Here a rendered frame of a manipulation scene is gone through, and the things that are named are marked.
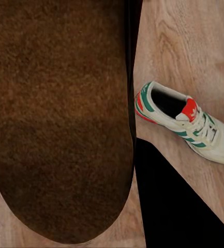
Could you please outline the gym shoe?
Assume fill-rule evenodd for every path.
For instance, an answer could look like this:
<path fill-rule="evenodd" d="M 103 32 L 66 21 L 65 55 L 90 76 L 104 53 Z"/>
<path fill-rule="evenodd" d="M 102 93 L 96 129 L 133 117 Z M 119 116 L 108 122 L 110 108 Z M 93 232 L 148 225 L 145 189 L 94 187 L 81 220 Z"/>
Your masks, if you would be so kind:
<path fill-rule="evenodd" d="M 185 139 L 202 157 L 224 164 L 224 123 L 203 111 L 191 96 L 151 81 L 136 95 L 135 112 Z"/>

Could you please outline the sandal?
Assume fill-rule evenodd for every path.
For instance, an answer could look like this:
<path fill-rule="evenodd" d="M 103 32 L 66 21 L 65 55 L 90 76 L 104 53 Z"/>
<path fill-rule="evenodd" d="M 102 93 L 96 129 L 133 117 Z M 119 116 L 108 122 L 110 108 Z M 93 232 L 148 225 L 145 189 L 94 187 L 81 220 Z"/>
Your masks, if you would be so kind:
<path fill-rule="evenodd" d="M 0 0 L 0 193 L 62 244 L 119 217 L 136 158 L 143 0 Z"/>

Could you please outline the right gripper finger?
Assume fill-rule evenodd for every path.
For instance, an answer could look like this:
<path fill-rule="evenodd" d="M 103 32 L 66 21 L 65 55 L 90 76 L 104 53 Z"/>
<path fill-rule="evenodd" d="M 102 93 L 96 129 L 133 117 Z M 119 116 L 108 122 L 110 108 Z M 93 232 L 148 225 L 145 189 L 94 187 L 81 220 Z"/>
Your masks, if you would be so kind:
<path fill-rule="evenodd" d="M 224 224 L 158 149 L 137 137 L 146 248 L 224 248 Z"/>

